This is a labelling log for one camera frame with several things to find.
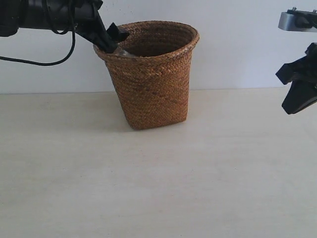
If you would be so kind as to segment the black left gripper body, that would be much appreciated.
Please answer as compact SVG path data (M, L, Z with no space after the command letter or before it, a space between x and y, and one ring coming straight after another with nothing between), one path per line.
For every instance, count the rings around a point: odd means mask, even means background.
M81 29L92 25L99 17L102 0L26 0L24 2L24 27L64 31L73 23Z

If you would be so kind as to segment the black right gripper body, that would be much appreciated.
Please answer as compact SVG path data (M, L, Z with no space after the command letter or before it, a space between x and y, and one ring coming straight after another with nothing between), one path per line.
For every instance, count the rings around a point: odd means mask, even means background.
M305 56L285 63L275 74L283 85L293 81L317 83L317 44L311 43Z

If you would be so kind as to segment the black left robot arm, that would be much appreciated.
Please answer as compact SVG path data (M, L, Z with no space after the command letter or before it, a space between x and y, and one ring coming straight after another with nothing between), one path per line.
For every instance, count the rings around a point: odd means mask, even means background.
M103 24L101 0L2 0L0 35L10 37L20 28L50 30L56 34L70 31L106 53L112 54L129 32L112 23Z

